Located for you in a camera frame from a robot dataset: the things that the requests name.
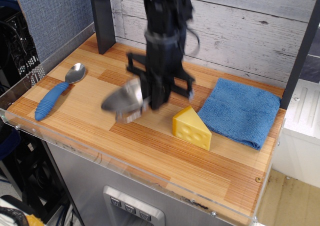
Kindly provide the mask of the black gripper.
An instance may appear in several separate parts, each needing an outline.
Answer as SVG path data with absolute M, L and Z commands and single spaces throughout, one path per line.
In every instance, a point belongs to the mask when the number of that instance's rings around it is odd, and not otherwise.
M 147 31 L 145 39 L 145 55 L 127 54 L 127 70 L 139 76 L 143 101 L 157 110 L 168 101 L 171 92 L 191 100 L 195 79 L 182 66 L 186 31 L 175 31 L 172 36 Z

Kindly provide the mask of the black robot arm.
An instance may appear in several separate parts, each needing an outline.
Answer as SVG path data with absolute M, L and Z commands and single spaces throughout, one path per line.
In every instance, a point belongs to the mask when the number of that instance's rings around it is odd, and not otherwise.
M 127 70 L 138 75 L 143 99 L 157 110 L 171 92 L 191 98 L 194 78 L 182 65 L 191 0 L 144 0 L 146 55 L 129 53 Z

